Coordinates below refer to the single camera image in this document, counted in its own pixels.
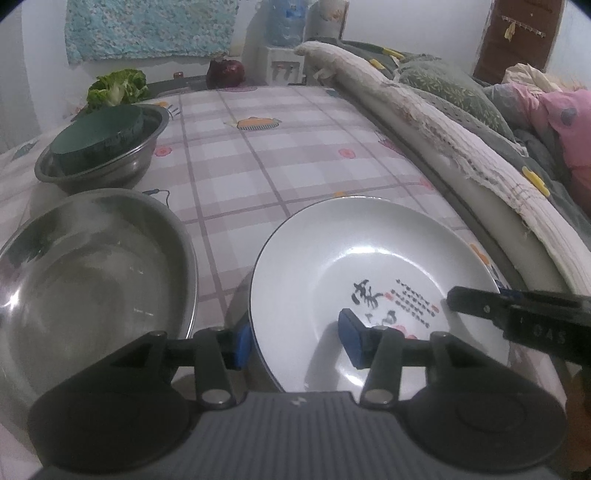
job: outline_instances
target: pink flower print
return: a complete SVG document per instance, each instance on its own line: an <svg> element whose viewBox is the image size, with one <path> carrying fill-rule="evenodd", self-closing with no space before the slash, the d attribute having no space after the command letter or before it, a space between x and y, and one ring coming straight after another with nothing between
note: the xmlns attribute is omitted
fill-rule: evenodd
<svg viewBox="0 0 591 480"><path fill-rule="evenodd" d="M425 187L427 190L435 190L435 187L433 186L433 184L428 181L425 177L421 177L421 185L423 185L423 187Z"/></svg>
<svg viewBox="0 0 591 480"><path fill-rule="evenodd" d="M340 156L343 158L357 158L357 155L355 155L355 152L353 150L351 150L350 148L341 148L339 150Z"/></svg>
<svg viewBox="0 0 591 480"><path fill-rule="evenodd" d="M389 138L382 138L379 141L380 145L383 145L386 148L389 148L390 150L403 155L402 151L394 144L394 142L392 140L390 140Z"/></svg>
<svg viewBox="0 0 591 480"><path fill-rule="evenodd" d="M408 332L406 331L406 328L404 328L403 325L393 325L392 328L395 328L399 332L402 332L404 334L405 338L408 338L411 340L418 340L417 337L415 337L414 335L409 335Z"/></svg>
<svg viewBox="0 0 591 480"><path fill-rule="evenodd" d="M154 155L157 157L165 157L169 153L172 152L172 148L170 147L156 147L156 151L154 151Z"/></svg>

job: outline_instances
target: plastic container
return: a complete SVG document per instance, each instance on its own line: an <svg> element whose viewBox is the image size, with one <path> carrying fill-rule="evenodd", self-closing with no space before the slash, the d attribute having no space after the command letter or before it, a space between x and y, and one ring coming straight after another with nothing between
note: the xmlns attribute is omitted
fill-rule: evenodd
<svg viewBox="0 0 591 480"><path fill-rule="evenodd" d="M307 2L304 0L269 0L265 38L273 47L293 48L303 40Z"/></svg>

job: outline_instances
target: yellow tag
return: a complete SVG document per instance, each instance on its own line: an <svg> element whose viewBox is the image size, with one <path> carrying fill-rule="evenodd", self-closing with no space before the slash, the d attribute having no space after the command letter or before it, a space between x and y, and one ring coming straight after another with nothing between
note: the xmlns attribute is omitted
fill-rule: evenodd
<svg viewBox="0 0 591 480"><path fill-rule="evenodd" d="M384 67L384 65L382 65L380 62L378 62L376 59L371 59L369 62L371 65L376 67L378 70L385 70L386 69L386 67Z"/></svg>
<svg viewBox="0 0 591 480"><path fill-rule="evenodd" d="M544 197L548 198L550 196L550 191L548 190L548 188L546 188L544 180L538 177L534 172L532 172L527 167L523 167L521 169L521 173L523 173L524 177L528 179L532 183L532 185L541 192L541 194Z"/></svg>
<svg viewBox="0 0 591 480"><path fill-rule="evenodd" d="M398 60L404 60L404 55L402 55L400 52L396 50L392 50L391 48L384 48L383 54L391 55L393 57L396 57Z"/></svg>
<svg viewBox="0 0 591 480"><path fill-rule="evenodd" d="M511 22L511 25L507 27L505 30L505 38L509 41L513 39L513 35L515 35L515 22Z"/></svg>

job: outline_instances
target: blue cloth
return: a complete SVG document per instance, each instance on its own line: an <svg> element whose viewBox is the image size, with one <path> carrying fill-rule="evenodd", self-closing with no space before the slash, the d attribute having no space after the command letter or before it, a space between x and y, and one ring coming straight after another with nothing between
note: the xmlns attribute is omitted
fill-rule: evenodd
<svg viewBox="0 0 591 480"><path fill-rule="evenodd" d="M70 65L228 53L238 0L68 0Z"/></svg>

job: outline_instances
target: white plate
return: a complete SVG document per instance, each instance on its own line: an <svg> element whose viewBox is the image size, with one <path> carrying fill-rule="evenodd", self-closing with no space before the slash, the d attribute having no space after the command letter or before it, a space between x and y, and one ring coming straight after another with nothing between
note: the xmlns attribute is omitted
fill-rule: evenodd
<svg viewBox="0 0 591 480"><path fill-rule="evenodd" d="M499 329L447 309L456 285L498 292L482 261L445 226L388 200L325 200L285 221L263 247L251 322L281 388L345 390L358 399L368 371L355 369L339 342L343 308L367 325L391 325L421 340L452 332L506 365L509 344ZM425 385L424 368L404 368L400 398Z"/></svg>

